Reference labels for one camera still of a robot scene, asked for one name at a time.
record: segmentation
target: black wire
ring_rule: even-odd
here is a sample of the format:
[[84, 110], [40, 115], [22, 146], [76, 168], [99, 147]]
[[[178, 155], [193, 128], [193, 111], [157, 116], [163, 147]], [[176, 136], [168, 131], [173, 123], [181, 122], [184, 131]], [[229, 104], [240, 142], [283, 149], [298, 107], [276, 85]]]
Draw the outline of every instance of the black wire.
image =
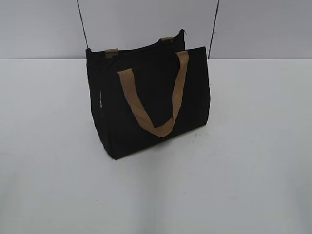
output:
[[85, 30], [84, 30], [84, 25], [83, 25], [83, 21], [82, 21], [82, 16], [81, 16], [81, 11], [80, 11], [80, 6], [79, 6], [78, 0], [77, 0], [77, 5], [78, 5], [78, 10], [79, 10], [79, 14], [80, 14], [81, 25], [82, 25], [82, 29], [83, 29], [83, 33], [84, 33], [84, 39], [86, 40], [87, 48], [89, 49], [88, 42], [87, 42], [87, 37], [86, 37], [86, 32], [85, 32]]
[[219, 4], [220, 4], [220, 0], [218, 0], [218, 3], [217, 3], [217, 5], [216, 5], [215, 16], [214, 16], [214, 27], [213, 27], [213, 32], [212, 32], [212, 34], [211, 34], [211, 39], [210, 39], [210, 46], [209, 46], [208, 59], [210, 58], [211, 45], [212, 45], [212, 43], [213, 43], [213, 38], [214, 38], [214, 34], [215, 34], [215, 22], [216, 22], [216, 16], [218, 15]]

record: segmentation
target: black fabric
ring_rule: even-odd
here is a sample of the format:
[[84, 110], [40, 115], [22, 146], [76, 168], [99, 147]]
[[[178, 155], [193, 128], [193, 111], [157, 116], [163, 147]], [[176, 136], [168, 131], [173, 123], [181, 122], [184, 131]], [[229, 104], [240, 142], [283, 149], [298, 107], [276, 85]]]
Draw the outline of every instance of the black fabric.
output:
[[97, 133], [107, 153], [119, 159], [205, 125], [210, 106], [205, 47], [188, 50], [189, 61], [180, 112], [173, 131], [157, 137], [143, 130], [122, 91], [118, 71], [132, 68], [138, 96], [155, 127], [172, 117], [172, 92], [184, 31], [169, 41], [132, 51], [119, 51], [107, 59], [104, 52], [86, 51], [91, 111]]

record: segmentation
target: tan strap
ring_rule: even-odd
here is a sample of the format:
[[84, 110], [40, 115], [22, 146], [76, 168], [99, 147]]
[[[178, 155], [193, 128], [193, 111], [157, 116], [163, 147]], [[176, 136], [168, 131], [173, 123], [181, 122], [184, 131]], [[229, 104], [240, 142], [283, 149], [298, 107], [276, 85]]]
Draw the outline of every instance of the tan strap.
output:
[[143, 129], [158, 137], [165, 137], [172, 131], [182, 104], [189, 54], [187, 51], [181, 51], [177, 53], [177, 56], [180, 60], [180, 70], [176, 76], [175, 86], [172, 93], [173, 116], [165, 124], [157, 128], [153, 126], [150, 117], [146, 113], [137, 95], [135, 77], [133, 75], [132, 69], [129, 68], [127, 70], [118, 72], [123, 93], [137, 122]]
[[173, 42], [174, 42], [174, 38], [173, 38], [173, 37], [161, 38], [160, 40], [161, 40], [162, 42], [165, 42], [165, 41], [167, 41], [167, 40], [169, 40], [170, 43], [173, 43]]
[[113, 56], [118, 56], [118, 54], [119, 54], [119, 50], [117, 48], [116, 49], [105, 50], [105, 57], [107, 59], [110, 59]]

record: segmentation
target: canvas bag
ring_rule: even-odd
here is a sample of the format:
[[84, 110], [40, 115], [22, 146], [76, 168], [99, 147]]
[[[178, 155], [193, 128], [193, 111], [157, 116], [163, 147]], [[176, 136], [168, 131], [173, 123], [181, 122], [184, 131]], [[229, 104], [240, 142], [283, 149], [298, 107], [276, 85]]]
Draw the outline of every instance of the canvas bag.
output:
[[206, 49], [184, 50], [181, 35], [132, 51], [86, 50], [92, 116], [113, 159], [207, 123]]

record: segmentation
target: gray wall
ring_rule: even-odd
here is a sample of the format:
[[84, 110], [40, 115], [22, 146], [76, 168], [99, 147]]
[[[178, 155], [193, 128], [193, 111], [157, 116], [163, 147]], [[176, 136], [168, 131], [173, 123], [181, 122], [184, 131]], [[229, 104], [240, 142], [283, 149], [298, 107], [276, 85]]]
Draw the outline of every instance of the gray wall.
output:
[[[188, 48], [208, 46], [216, 0], [79, 0], [93, 51], [130, 49], [184, 28]], [[0, 58], [82, 59], [76, 0], [10, 0], [0, 8]]]
[[212, 58], [311, 59], [311, 0], [220, 0]]
[[[208, 46], [217, 0], [80, 0], [90, 47], [129, 49], [188, 33]], [[312, 58], [311, 0], [220, 0], [212, 59]], [[0, 8], [0, 59], [80, 59], [76, 1], [10, 0]]]

